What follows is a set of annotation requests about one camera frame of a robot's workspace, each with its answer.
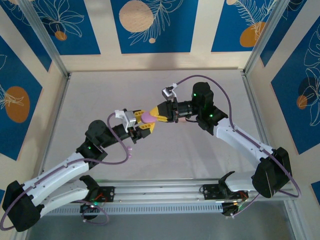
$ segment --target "orange circle pattern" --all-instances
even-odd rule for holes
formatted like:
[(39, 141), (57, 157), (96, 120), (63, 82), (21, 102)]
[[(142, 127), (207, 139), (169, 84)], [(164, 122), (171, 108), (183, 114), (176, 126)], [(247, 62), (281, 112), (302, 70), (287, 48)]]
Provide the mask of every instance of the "orange circle pattern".
[(265, 22), (258, 22), (255, 25), (249, 26), (246, 30), (244, 30), (240, 36), (241, 46), (245, 48), (254, 47), (258, 40), (256, 39), (256, 29), (258, 29), (257, 34), (260, 36), (265, 25)]
[(20, 86), (12, 86), (6, 91), (6, 93), (17, 99), (23, 97), (20, 102), (23, 105), (15, 104), (14, 102), (5, 105), (5, 111), (8, 117), (18, 124), (23, 123), (27, 120), (30, 111), (30, 99), (28, 93)]
[(60, 41), (67, 40), (67, 35), (63, 31), (56, 31), (54, 33), (54, 36), (56, 37), (56, 39), (58, 39)]
[(301, 110), (307, 107), (307, 103), (308, 103), (307, 97), (304, 95), (299, 96), (298, 99), (296, 100), (296, 105)]

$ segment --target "metal frame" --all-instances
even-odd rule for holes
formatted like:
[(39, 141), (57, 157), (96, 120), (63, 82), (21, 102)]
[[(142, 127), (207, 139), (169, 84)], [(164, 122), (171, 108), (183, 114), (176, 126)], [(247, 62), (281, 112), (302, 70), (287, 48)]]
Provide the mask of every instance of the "metal frame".
[(261, 52), (265, 48), (269, 38), (275, 30), (283, 12), (287, 8), (290, 0), (278, 0), (274, 9), (272, 10), (270, 17), (268, 18), (265, 27), (262, 30), (258, 41), (256, 42), (252, 53), (244, 66), (245, 75), (249, 74), (254, 63), (259, 59)]
[[(39, 19), (32, 4), (28, 0), (17, 0), (19, 7), (24, 13), (26, 19), (34, 29), (36, 35), (40, 39), (41, 43), (47, 50), (49, 56), (53, 62), (57, 65), (61, 73), (65, 77), (69, 77), (64, 63), (62, 62), (59, 52), (53, 44), (50, 36), (45, 30), (41, 20)], [(264, 28), (261, 37), (259, 38), (256, 46), (254, 47), (252, 54), (245, 65), (242, 78), (246, 93), (251, 105), (254, 120), (257, 126), (260, 140), (269, 145), (268, 132), (266, 131), (265, 124), (261, 118), (261, 112), (256, 102), (256, 97), (251, 86), (250, 80), (247, 78), (248, 73), (252, 69), (254, 63), (259, 58), (261, 51), (265, 47), (269, 40), (274, 28), (276, 27), (283, 11), (287, 7), (290, 0), (278, 1), (274, 10), (272, 11), (268, 24)], [(60, 111), (63, 106), (63, 102), (67, 93), (69, 85), (69, 78), (67, 79), (64, 89), (61, 93), (60, 101), (58, 103), (57, 111), (55, 113), (55, 119), (53, 122), (53, 128), (50, 132), (50, 139), (48, 145), (44, 151), (42, 163), (40, 166), (41, 174), (43, 171), (43, 164), (48, 154), (48, 149), (51, 145), (52, 138), (56, 129), (57, 121), (60, 115)], [(110, 214), (163, 214), (163, 213), (212, 213), (221, 212), (221, 201), (219, 200), (204, 200), (203, 194), (199, 192), (199, 188), (203, 184), (216, 184), (217, 179), (173, 179), (173, 180), (134, 180), (134, 181), (100, 181), (101, 186), (114, 186), (116, 187), (114, 202), (108, 203), (106, 210)], [(284, 189), (287, 192), (292, 193), (290, 184), (287, 184)], [(255, 191), (249, 192), (249, 201), (256, 196)], [(290, 200), (289, 197), (281, 193), (276, 193), (273, 198), (258, 198), (258, 201), (284, 201), (294, 234), (297, 239), (309, 239), (307, 233), (307, 226), (301, 218), (300, 209), (295, 201)], [(74, 215), (79, 214), (79, 204), (68, 204), (61, 208), (58, 208), (48, 215)], [(24, 240), (28, 237), (28, 232), (16, 232), (13, 231), (11, 240)]]
[(62, 62), (56, 46), (46, 31), (45, 26), (42, 24), (32, 3), (29, 0), (17, 0), (17, 3), (52, 61), (56, 64), (60, 72), (67, 78), (69, 76), (67, 68)]

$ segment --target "pink object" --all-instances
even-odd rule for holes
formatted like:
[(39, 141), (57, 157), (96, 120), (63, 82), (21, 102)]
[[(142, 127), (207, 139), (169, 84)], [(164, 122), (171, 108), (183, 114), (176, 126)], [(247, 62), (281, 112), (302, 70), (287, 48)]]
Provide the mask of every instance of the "pink object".
[(148, 111), (146, 111), (146, 112), (142, 113), (141, 121), (144, 124), (151, 124), (151, 123), (155, 123), (157, 121), (157, 118), (155, 116), (151, 116), (150, 113)]

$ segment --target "ventilation grille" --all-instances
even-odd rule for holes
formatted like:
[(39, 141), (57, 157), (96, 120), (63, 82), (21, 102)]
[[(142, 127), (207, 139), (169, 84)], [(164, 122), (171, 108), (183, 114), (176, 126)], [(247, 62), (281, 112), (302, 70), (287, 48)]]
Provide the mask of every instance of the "ventilation grille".
[[(190, 213), (221, 213), (221, 203), (181, 203), (181, 204), (109, 204), (103, 209), (109, 215), (129, 214), (190, 214)], [(80, 205), (70, 204), (52, 210), (48, 216), (79, 215)], [(95, 209), (86, 215), (101, 215)]]

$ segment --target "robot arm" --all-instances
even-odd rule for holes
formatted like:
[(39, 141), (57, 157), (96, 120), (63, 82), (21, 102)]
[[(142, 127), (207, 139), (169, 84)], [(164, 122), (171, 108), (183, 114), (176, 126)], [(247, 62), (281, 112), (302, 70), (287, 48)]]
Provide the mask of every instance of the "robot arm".
[[(152, 133), (154, 124), (133, 127), (141, 123), (143, 112), (126, 109), (116, 111), (116, 117), (122, 119), (122, 124), (113, 127), (112, 130), (121, 140), (131, 138), (134, 143), (147, 137)], [(77, 200), (91, 201), (98, 195), (100, 187), (88, 175), (80, 177), (74, 183), (66, 183), (101, 163), (108, 155), (104, 148), (117, 143), (118, 140), (101, 120), (93, 121), (85, 136), (84, 143), (62, 163), (24, 184), (14, 181), (8, 185), (2, 204), (5, 211), (21, 193), (27, 191), (7, 214), (18, 232), (29, 229), (53, 209)]]
[[(136, 143), (137, 140), (153, 132), (156, 120), (177, 123), (179, 118), (188, 119), (196, 116), (201, 129), (240, 151), (256, 169), (255, 172), (229, 172), (222, 177), (218, 191), (226, 199), (234, 196), (237, 191), (252, 190), (256, 190), (266, 198), (271, 198), (289, 181), (289, 178), (268, 155), (274, 156), (291, 174), (287, 151), (281, 147), (275, 150), (252, 138), (238, 126), (231, 127), (233, 124), (228, 115), (214, 106), (214, 94), (207, 82), (197, 82), (193, 86), (191, 100), (184, 102), (178, 102), (174, 92), (176, 87), (177, 85), (173, 84), (163, 89), (162, 95), (167, 101), (159, 104), (150, 112), (116, 110), (115, 117), (120, 118), (122, 124), (113, 127), (113, 132), (120, 140), (131, 138)], [(153, 120), (144, 121), (144, 115), (151, 116)], [(18, 232), (30, 228), (42, 216), (55, 208), (76, 200), (92, 201), (98, 195), (100, 187), (90, 176), (82, 176), (71, 184), (66, 183), (101, 163), (108, 155), (104, 149), (117, 143), (118, 140), (101, 120), (93, 121), (85, 132), (85, 136), (84, 143), (77, 148), (76, 152), (53, 169), (22, 185), (17, 181), (9, 184), (2, 205), (5, 211), (20, 194), (29, 189), (8, 212)]]

